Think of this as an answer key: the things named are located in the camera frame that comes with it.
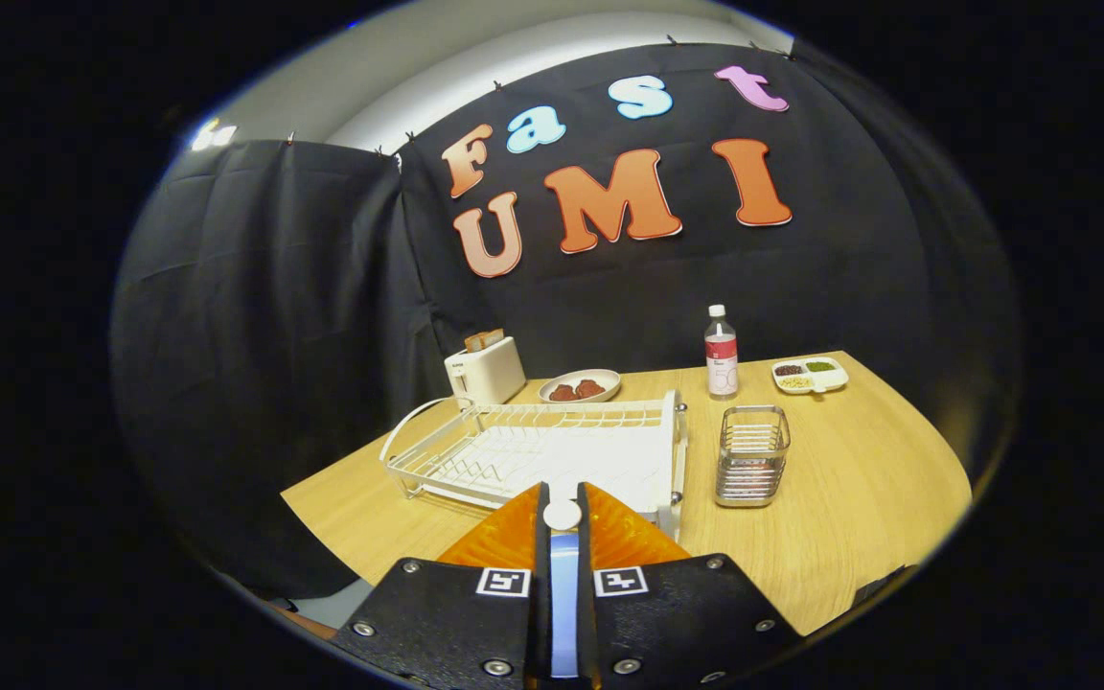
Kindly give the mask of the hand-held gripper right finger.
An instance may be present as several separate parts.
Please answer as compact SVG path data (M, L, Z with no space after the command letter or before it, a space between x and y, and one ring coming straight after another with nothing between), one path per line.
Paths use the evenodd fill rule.
M724 553L692 556L578 485L577 675L587 689L733 689L806 638Z

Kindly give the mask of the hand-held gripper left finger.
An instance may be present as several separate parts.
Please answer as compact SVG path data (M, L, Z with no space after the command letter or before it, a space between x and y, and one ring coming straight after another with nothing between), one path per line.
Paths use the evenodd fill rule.
M333 635L425 689L530 689L546 671L549 490L530 486L434 560L401 558Z

